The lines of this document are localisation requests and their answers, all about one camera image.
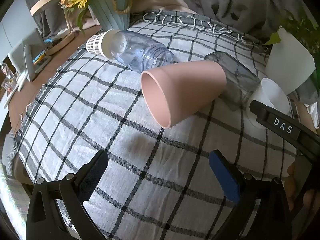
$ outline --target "white cup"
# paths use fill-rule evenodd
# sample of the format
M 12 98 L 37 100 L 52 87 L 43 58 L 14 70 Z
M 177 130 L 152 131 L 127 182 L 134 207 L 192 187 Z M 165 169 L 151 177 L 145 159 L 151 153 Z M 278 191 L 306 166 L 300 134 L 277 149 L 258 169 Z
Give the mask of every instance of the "white cup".
M 85 45 L 87 51 L 92 54 L 104 56 L 107 59 L 114 59 L 109 50 L 109 41 L 111 37 L 119 31 L 120 30 L 117 29 L 111 29 L 105 33 L 92 36 Z
M 263 78 L 261 80 L 259 86 L 256 88 L 247 103 L 247 116 L 249 121 L 258 128 L 266 129 L 263 125 L 256 121 L 257 116 L 250 112 L 250 103 L 252 100 L 257 100 L 280 111 L 283 114 L 287 114 L 290 111 L 289 100 L 286 94 L 276 82 L 269 78 Z
M 310 52 L 284 28 L 278 34 L 281 42 L 272 46 L 266 75 L 288 95 L 307 80 L 316 65 Z

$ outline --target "hand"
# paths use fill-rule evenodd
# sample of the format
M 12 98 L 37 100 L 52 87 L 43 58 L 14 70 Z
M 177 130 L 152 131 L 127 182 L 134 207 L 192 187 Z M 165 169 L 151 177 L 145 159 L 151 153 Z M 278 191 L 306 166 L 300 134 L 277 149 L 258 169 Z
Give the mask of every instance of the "hand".
M 287 196 L 288 200 L 288 205 L 289 205 L 289 210 L 291 211 L 294 207 L 294 198 L 293 196 L 296 193 L 297 187 L 296 187 L 296 182 L 294 180 L 293 174 L 294 174 L 294 163 L 292 163 L 288 169 L 287 173 L 289 174 L 289 177 L 287 177 L 284 181 L 284 191 Z M 312 197 L 313 197 L 314 190 L 308 190 L 304 196 L 303 196 L 303 205 L 309 210 L 311 202 L 312 202 Z M 320 208 L 320 192 L 316 193 L 316 198 L 313 203 L 313 207 L 311 209 L 311 212 L 313 214 L 316 214 Z M 297 239 L 298 235 L 295 235 L 292 237 L 292 239 Z

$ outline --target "checkered cup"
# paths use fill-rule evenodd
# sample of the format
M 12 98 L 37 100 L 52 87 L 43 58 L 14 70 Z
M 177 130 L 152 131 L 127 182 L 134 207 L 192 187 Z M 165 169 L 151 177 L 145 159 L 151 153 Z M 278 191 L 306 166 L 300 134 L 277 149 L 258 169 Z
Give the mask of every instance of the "checkered cup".
M 114 59 L 109 50 L 109 44 L 112 37 L 120 30 L 111 29 L 105 33 L 92 36 L 86 43 L 86 49 L 88 52 L 96 55 L 101 55 L 107 59 Z
M 249 121 L 258 128 L 266 129 L 263 125 L 259 124 L 257 116 L 250 112 L 250 103 L 253 100 L 257 100 L 267 106 L 270 106 L 283 114 L 287 114 L 290 111 L 289 100 L 286 94 L 282 91 L 281 87 L 269 78 L 263 78 L 261 83 L 256 88 L 254 93 L 248 100 L 247 103 L 247 116 Z

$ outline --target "plastic bottle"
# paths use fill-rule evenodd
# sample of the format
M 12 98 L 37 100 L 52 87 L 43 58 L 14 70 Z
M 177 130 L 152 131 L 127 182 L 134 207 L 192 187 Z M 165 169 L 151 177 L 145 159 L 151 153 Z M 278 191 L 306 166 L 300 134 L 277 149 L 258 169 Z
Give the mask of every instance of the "plastic bottle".
M 119 31 L 109 40 L 111 55 L 135 72 L 168 65 L 173 54 L 167 47 L 140 33 Z

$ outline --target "white flower pot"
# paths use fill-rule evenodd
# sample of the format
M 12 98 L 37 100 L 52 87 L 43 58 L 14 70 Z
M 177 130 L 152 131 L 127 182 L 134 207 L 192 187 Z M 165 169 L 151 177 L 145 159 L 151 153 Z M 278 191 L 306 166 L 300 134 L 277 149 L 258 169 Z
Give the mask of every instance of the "white flower pot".
M 284 28 L 278 34 L 281 42 L 272 47 L 266 74 L 288 95 L 307 80 L 316 65 L 309 51 Z

